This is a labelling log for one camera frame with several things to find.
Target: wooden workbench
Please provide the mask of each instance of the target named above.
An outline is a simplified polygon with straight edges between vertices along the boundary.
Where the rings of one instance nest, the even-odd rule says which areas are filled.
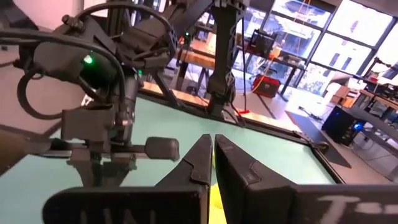
[[[370,97],[370,98],[374,97],[374,93],[371,93],[371,92],[369,92],[369,91],[360,90],[359,92],[360,92],[362,95],[366,96],[366,97]],[[380,96],[376,96],[376,97],[374,97],[374,99],[375,99],[376,101],[378,101],[378,102],[380,102],[380,103],[382,103],[382,104],[388,106],[389,108],[392,108],[392,109],[394,109],[394,110],[396,110],[396,111],[398,110],[398,102],[396,102],[396,101],[394,101],[394,100],[388,100],[388,99],[382,98],[382,97],[380,97]]]
[[[209,34],[209,39],[215,38],[215,35]],[[242,34],[236,34],[236,44],[241,45]],[[193,50],[197,50],[199,52],[203,52],[209,55],[215,55],[216,49],[214,45],[211,45],[209,41],[203,42],[200,40],[194,39],[190,45]],[[191,63],[194,65],[201,66],[203,68],[214,70],[215,67],[215,59],[214,57],[209,57],[200,53],[195,53],[190,50],[183,50],[181,54],[181,61]]]
[[[162,94],[162,91],[160,90],[160,88],[154,83],[144,82],[144,89],[149,90],[154,93]],[[208,104],[207,99],[202,99],[198,96],[189,95],[188,93],[184,93],[184,92],[177,91],[177,90],[172,90],[172,91],[174,92],[174,95],[180,100],[183,100],[183,101],[186,101],[189,103],[194,103],[196,105],[201,105],[201,106],[207,106],[207,104]],[[298,131],[301,133],[300,128],[297,127],[296,125],[294,125],[293,122],[287,123],[287,122],[283,122],[283,121],[278,121],[276,119],[268,118],[266,116],[259,115],[256,113],[242,114],[242,117],[251,119],[253,121],[258,121],[258,122],[261,122],[264,124],[269,124],[269,125],[272,125],[272,126],[275,126],[278,128],[283,128],[283,129],[286,129],[289,131]]]

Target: yellow object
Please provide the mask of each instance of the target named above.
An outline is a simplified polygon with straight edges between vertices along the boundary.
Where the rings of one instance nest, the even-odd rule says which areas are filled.
[[[282,48],[275,46],[272,49],[272,52],[270,53],[271,58],[277,58],[280,55],[280,52],[282,51]]]
[[[216,157],[214,156],[214,151],[213,151],[213,157],[211,158],[211,164],[213,165],[214,168],[216,168]]]
[[[209,224],[226,224],[223,201],[221,200],[218,184],[210,188]]]
[[[210,205],[209,224],[226,224],[224,210],[218,209],[214,205]]]
[[[223,201],[221,200],[218,184],[215,184],[210,188],[210,205],[214,205],[218,209],[223,209]]]

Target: window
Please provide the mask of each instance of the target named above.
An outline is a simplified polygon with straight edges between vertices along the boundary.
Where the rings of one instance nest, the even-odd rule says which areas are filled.
[[[352,58],[347,58],[347,60],[346,60],[346,62],[344,63],[344,65],[342,66],[342,70],[346,70],[347,69],[347,67],[348,67],[348,65],[349,65],[349,63],[352,61]]]
[[[319,30],[275,15],[269,16],[264,30],[268,33],[278,33],[276,43],[282,47],[283,51],[304,58],[308,57],[320,34]]]
[[[330,63],[329,63],[329,65],[330,66],[335,66],[335,64],[336,64],[336,62],[337,62],[337,59],[338,59],[338,57],[340,57],[340,54],[338,54],[338,53],[335,53],[335,55],[333,56],[333,58],[331,59],[331,61],[330,61]]]
[[[247,64],[247,72],[253,75],[258,75],[264,71],[261,66],[265,62],[265,59],[262,57],[258,57],[253,55],[250,59],[250,62]]]
[[[256,29],[260,29],[262,21],[266,16],[265,12],[248,7],[244,13],[244,36],[250,38]],[[242,33],[242,20],[236,25],[236,32]]]
[[[297,88],[322,95],[334,75],[334,71],[310,63]]]
[[[343,1],[329,30],[354,40],[375,45],[392,17],[352,1]]]
[[[330,12],[326,12],[315,6],[309,6],[303,3],[302,0],[276,0],[272,9],[319,27],[324,27],[330,16]]]
[[[371,49],[352,42],[347,42],[346,45],[342,45],[341,43],[343,43],[341,38],[325,34],[312,60],[328,65],[333,61],[335,55],[339,54],[340,56],[334,65],[331,66],[348,73],[356,73],[365,58],[369,55]]]
[[[377,51],[376,57],[378,57],[380,60],[382,60],[384,63],[388,63],[390,65],[394,65],[396,62],[398,62],[398,44],[397,44],[397,39],[398,39],[398,26],[395,26],[390,34],[387,36],[386,40],[383,42],[383,44],[380,46],[380,49]],[[368,65],[368,67],[365,69],[364,72],[368,70],[370,65],[372,64],[373,61],[371,61]],[[375,64],[373,67],[374,72],[380,72],[381,75],[383,75],[384,72],[386,72],[388,68],[384,65],[380,64]]]
[[[249,54],[248,53],[246,53],[245,58],[246,58],[246,61],[247,61],[248,58],[249,58]],[[243,57],[242,57],[242,51],[241,50],[239,51],[238,56],[236,57],[236,60],[235,60],[234,65],[233,65],[233,68],[237,69],[237,70],[240,70],[240,71],[243,71]]]

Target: floor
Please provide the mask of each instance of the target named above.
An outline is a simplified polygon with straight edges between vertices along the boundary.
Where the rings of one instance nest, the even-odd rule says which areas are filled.
[[[10,47],[8,51],[0,52],[0,63],[15,60],[18,56],[17,47]],[[0,97],[0,124],[15,128],[24,127],[25,131],[42,134],[59,120],[35,119],[22,109],[17,99],[17,85],[23,74],[21,69],[13,66],[0,68],[0,90],[3,93]],[[80,105],[84,95],[80,87],[49,77],[32,80],[27,87],[29,103],[43,114],[54,114],[63,109],[75,108]]]
[[[192,68],[189,70],[189,72],[190,73],[188,74],[187,78],[197,82],[198,75],[196,72],[199,73],[200,70],[195,71],[195,69]],[[235,78],[238,94],[234,100],[234,105],[239,108],[244,108],[244,96],[242,94],[243,79],[240,73],[237,74],[238,75]],[[327,119],[329,113],[334,107],[334,105],[325,102],[321,96],[290,87],[287,89],[287,92],[290,95],[289,102],[285,102],[279,95],[273,99],[258,97],[256,94],[249,92],[250,83],[247,89],[247,109],[254,113],[274,119],[279,119],[284,122],[292,122],[292,120],[287,116],[286,111],[300,114],[302,116],[308,116],[306,112],[299,109],[299,106],[303,107],[306,111],[313,113],[314,115],[322,117],[323,120]],[[313,123],[319,129],[322,126],[322,122],[313,120]],[[324,132],[322,133],[328,140],[333,142]],[[356,139],[358,145],[362,144],[359,137]],[[365,147],[362,146],[346,147],[336,143],[333,143],[333,146],[352,166],[352,168],[349,169],[331,163],[333,168],[339,173],[339,175],[347,184],[393,184],[393,182],[385,178],[385,176],[393,168],[395,168],[395,166],[398,166],[398,159],[386,155],[386,151],[375,145],[373,145],[370,149],[364,149]]]

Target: workbench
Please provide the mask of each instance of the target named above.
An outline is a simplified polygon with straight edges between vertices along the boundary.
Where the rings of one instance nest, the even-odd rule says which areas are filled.
[[[250,119],[266,119],[245,114],[247,128],[231,123],[195,116],[167,106],[159,97],[159,87],[146,83],[136,102],[136,120],[132,143],[144,144],[151,136],[176,138],[180,158],[202,134],[223,134],[257,160],[298,184],[336,184],[342,182],[323,154],[298,138],[294,132],[279,130]],[[179,98],[205,104],[194,96],[176,92]],[[52,134],[60,137],[60,131]],[[70,187],[82,186],[77,171],[66,159],[46,159],[25,155],[0,178],[0,223],[41,223],[41,209],[53,194]],[[177,162],[139,159],[137,170],[126,177],[122,186],[153,186],[168,174]]]
[[[235,61],[236,57],[238,56],[238,52],[242,49],[241,45],[237,45],[236,50],[234,52],[234,57],[233,61]],[[283,88],[281,91],[279,91],[279,94],[283,97],[289,83],[292,81],[293,76],[295,75],[296,71],[299,70],[305,70],[305,68],[301,65],[293,64],[286,62],[285,60],[281,60],[279,58],[274,58],[272,62],[276,62],[282,65],[286,65],[291,69],[289,76],[286,79],[286,82],[284,83]],[[215,67],[215,49],[211,46],[209,46],[206,42],[202,42],[200,40],[193,40],[191,45],[190,45],[190,50],[182,50],[181,54],[181,62],[180,62],[180,70],[178,72],[178,78],[177,78],[177,84],[176,84],[176,90],[182,90],[182,83],[185,79],[185,74],[188,69],[189,64],[194,64],[202,67],[201,73],[199,75],[198,79],[198,86],[197,90],[200,89],[201,83],[203,81],[203,78],[210,76],[209,70],[214,70]]]
[[[380,102],[381,104],[387,106],[387,110],[385,110],[380,117],[380,120],[382,120],[382,121],[385,121],[391,113],[398,110],[398,102],[396,102],[394,100],[385,99],[380,96],[375,96],[374,93],[371,93],[366,90],[360,90],[359,92],[360,92],[360,95],[358,96],[358,99],[354,103],[355,106],[357,106],[359,108],[363,108],[363,106],[364,106],[363,104],[366,101],[366,99],[368,99],[368,98],[375,100],[377,102]]]

